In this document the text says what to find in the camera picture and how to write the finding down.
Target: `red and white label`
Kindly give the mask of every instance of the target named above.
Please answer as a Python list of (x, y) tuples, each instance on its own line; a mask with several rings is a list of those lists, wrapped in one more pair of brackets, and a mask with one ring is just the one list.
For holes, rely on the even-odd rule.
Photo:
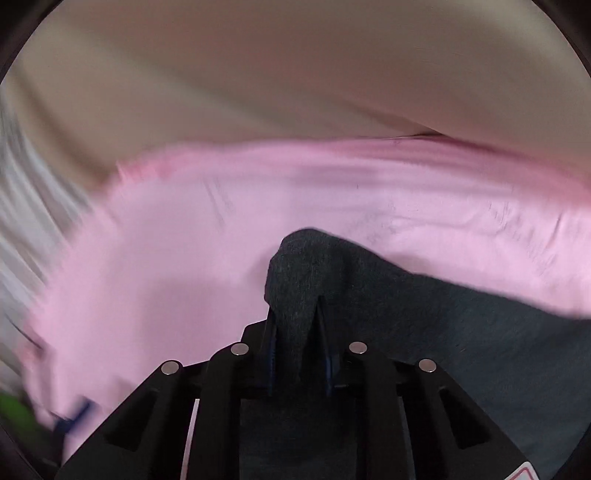
[(525, 462), (515, 472), (510, 474), (505, 480), (540, 480), (535, 473), (531, 463)]

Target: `dark gray fabric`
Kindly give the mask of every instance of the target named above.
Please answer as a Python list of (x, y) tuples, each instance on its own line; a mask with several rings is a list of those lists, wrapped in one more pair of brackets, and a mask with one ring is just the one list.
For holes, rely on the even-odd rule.
[(285, 238), (265, 298), (280, 331), (277, 400), (243, 410), (248, 479), (353, 478), (350, 411), (334, 412), (298, 372), (319, 295), (359, 340), (447, 370), (550, 479), (591, 422), (591, 323), (410, 274), (325, 233)]

